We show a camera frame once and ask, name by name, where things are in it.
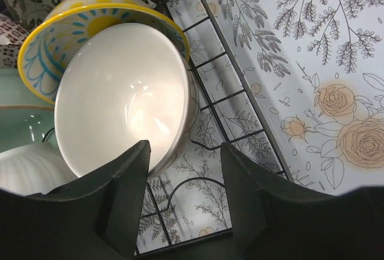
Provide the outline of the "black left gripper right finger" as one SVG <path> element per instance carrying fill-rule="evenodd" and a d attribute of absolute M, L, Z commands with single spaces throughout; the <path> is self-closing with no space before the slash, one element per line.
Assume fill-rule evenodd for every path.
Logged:
<path fill-rule="evenodd" d="M 383 188 L 332 196 L 220 149 L 233 240 L 245 259 L 382 259 Z"/>

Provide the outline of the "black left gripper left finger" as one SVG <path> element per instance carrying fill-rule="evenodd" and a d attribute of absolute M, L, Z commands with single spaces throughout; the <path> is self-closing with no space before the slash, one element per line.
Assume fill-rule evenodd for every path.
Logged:
<path fill-rule="evenodd" d="M 132 259 L 151 147 L 42 195 L 1 192 L 2 259 Z"/>

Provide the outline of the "white bowl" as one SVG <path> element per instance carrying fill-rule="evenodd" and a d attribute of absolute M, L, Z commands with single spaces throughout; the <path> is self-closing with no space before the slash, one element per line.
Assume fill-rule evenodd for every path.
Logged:
<path fill-rule="evenodd" d="M 18 195 L 47 194 L 72 182 L 71 171 L 58 149 L 35 143 L 1 153 L 1 189 Z"/>

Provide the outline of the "pale green ceramic bowl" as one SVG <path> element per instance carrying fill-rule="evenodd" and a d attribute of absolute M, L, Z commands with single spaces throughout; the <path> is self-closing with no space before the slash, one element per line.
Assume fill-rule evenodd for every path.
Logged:
<path fill-rule="evenodd" d="M 41 142 L 54 127 L 54 105 L 24 85 L 14 68 L 1 69 L 1 151 Z"/>

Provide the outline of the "cream bowl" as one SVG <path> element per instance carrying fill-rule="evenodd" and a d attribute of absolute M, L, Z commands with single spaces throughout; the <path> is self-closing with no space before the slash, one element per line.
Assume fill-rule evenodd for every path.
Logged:
<path fill-rule="evenodd" d="M 199 93 L 187 61 L 160 31 L 140 23 L 93 36 L 69 63 L 55 102 L 55 133 L 69 168 L 82 177 L 136 142 L 151 146 L 153 178 L 188 147 Z"/>

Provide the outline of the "yellow sun patterned bowl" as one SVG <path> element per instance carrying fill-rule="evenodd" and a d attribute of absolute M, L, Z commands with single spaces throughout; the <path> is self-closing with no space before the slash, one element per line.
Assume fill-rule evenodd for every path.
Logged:
<path fill-rule="evenodd" d="M 23 83 L 53 104 L 62 75 L 76 52 L 100 31 L 131 22 L 159 30 L 189 59 L 190 45 L 182 29 L 141 0 L 65 0 L 23 42 L 17 60 Z"/>

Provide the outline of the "brown diamond patterned bowl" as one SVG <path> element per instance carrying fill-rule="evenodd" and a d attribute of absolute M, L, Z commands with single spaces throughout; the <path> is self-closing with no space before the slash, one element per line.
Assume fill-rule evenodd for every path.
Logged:
<path fill-rule="evenodd" d="M 17 68 L 17 58 L 29 32 L 10 17 L 1 14 L 1 68 Z"/>

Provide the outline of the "floral patterned table mat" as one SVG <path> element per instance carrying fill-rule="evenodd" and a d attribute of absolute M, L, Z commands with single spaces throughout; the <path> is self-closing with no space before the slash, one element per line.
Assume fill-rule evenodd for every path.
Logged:
<path fill-rule="evenodd" d="M 383 0 L 215 0 L 295 184 L 383 184 Z"/>

